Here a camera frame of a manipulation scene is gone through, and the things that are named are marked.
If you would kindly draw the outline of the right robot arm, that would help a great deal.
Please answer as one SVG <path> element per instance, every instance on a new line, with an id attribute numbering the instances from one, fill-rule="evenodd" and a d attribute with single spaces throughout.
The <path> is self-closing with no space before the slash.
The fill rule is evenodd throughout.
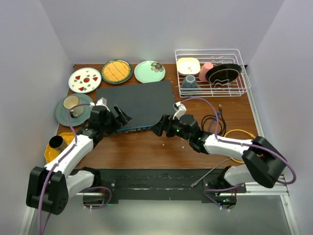
<path id="1" fill-rule="evenodd" d="M 151 128 L 157 136 L 178 136 L 189 142 L 198 153 L 218 154 L 244 161 L 240 166 L 228 166 L 211 182 L 214 191 L 230 192 L 235 186 L 257 182 L 272 188 L 287 165 L 286 159 L 263 137 L 236 140 L 215 136 L 202 130 L 192 115 L 163 115 Z"/>

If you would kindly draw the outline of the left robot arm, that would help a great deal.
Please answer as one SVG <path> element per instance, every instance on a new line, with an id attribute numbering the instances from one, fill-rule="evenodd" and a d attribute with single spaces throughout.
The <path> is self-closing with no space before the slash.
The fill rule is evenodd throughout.
<path id="1" fill-rule="evenodd" d="M 131 121 L 119 106 L 114 112 L 106 105 L 96 105 L 73 141 L 53 161 L 44 167 L 34 167 L 29 175 L 26 205 L 59 215 L 68 200 L 83 190 L 98 191 L 102 186 L 99 170 L 84 167 L 76 174 L 76 165 L 103 139 Z"/>

